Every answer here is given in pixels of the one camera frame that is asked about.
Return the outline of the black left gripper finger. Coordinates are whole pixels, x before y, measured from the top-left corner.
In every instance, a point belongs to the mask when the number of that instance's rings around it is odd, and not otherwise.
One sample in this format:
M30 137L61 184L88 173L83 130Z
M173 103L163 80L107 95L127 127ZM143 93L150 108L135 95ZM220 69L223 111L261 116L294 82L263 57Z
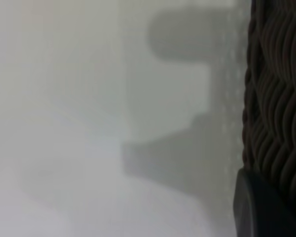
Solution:
M296 215L260 174L237 173L233 215L238 237L296 237Z

